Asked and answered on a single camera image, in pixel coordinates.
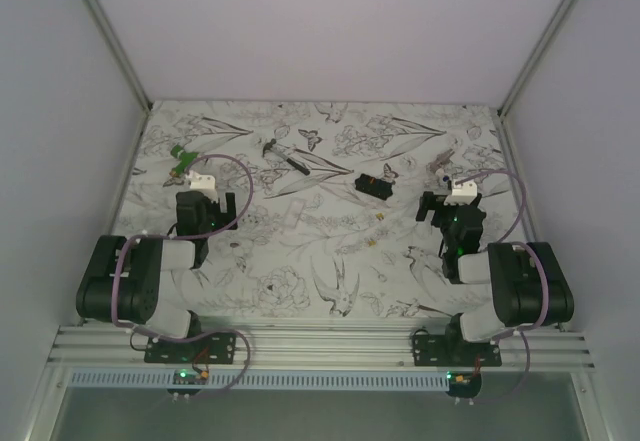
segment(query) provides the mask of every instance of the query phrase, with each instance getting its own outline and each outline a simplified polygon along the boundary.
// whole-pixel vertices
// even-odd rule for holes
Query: white table surface
[[[310,176],[263,158],[262,146],[274,137]],[[169,176],[178,164],[170,155],[176,144],[237,157],[256,186],[239,229],[209,240],[201,269],[163,273],[161,295],[176,305],[206,316],[379,318],[442,316],[425,308],[455,314],[490,299],[487,286],[451,285],[443,277],[441,234],[415,221],[422,192],[444,192],[443,172],[504,167],[486,107],[158,102],[116,233],[166,233],[175,223],[175,195],[187,189],[183,178]],[[240,211],[248,196],[241,169],[218,160],[194,169],[215,175],[221,193],[235,192]],[[361,173],[394,181],[393,196],[383,202],[355,191]],[[504,176],[484,178],[479,187],[484,246],[511,225],[516,205]],[[306,206],[295,229],[285,229],[294,198]],[[524,239],[520,227],[510,239]]]

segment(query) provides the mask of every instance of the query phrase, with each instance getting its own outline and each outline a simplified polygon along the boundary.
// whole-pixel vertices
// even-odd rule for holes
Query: floral tablecloth
[[[486,286],[451,285],[438,258],[441,235],[417,223],[425,190],[444,192],[444,173],[504,167],[488,108],[380,103],[157,102],[143,136],[116,233],[165,233],[175,223],[170,150],[223,153],[251,170],[255,196],[237,231],[209,240],[201,269],[163,273],[162,295],[200,315],[246,317],[443,316],[490,299]],[[278,147],[303,162],[304,176],[278,159]],[[248,180],[234,163],[196,166],[221,193]],[[393,184],[381,201],[355,190],[366,173]],[[482,244],[496,240],[516,214],[503,176],[479,181],[487,212]],[[304,210],[283,226],[291,201]],[[523,239],[520,228],[513,239]]]

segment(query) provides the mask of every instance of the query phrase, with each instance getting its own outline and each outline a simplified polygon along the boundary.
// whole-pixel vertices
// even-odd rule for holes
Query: hammer
[[[309,171],[308,168],[298,163],[297,161],[294,161],[293,159],[291,159],[289,156],[287,156],[282,151],[277,149],[275,145],[276,145],[276,139],[273,138],[271,141],[269,141],[267,144],[264,145],[264,148],[262,149],[262,156],[264,157],[265,153],[267,153],[268,151],[271,151],[273,154],[278,156],[280,159],[285,160],[287,163],[289,163],[291,166],[293,166],[295,169],[300,171],[305,176],[309,176],[311,174],[311,171]]]

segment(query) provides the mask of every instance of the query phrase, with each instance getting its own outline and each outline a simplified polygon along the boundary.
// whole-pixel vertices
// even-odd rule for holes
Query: bird drawing
[[[339,123],[342,121],[344,113],[347,111],[349,103],[344,103],[344,106],[340,106],[339,103],[314,103],[316,109],[320,114],[326,116],[325,121],[327,123]]]
[[[311,260],[311,274],[313,275],[313,282],[315,283],[318,294],[320,295],[322,300],[330,301],[331,303],[333,303],[331,306],[331,310],[329,310],[329,314],[331,316],[344,317],[351,312],[351,309],[353,308],[353,305],[358,298],[360,274],[358,274],[358,280],[356,281],[355,288],[353,288],[353,291],[351,292],[351,294],[349,294],[344,281],[344,259],[342,260],[342,269],[338,268],[338,263],[336,263],[335,259],[333,260],[333,265],[336,268],[336,288],[330,288],[325,284],[322,278],[320,278],[318,273],[316,273],[315,268],[313,267],[313,260]]]
[[[424,249],[416,246],[409,246],[409,249],[402,253],[405,258],[411,260],[409,269],[418,285],[429,295],[431,299],[436,301],[432,290],[428,287],[428,278],[440,278],[446,286],[444,275],[442,274],[442,260],[435,254],[427,253]]]

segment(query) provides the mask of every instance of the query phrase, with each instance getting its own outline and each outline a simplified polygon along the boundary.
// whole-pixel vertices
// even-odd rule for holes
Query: white wall
[[[628,439],[640,432],[638,6],[578,0],[509,120],[542,237]]]
[[[0,439],[23,416],[141,111],[81,0],[0,0]]]
[[[560,0],[101,0],[148,94],[498,107]]]

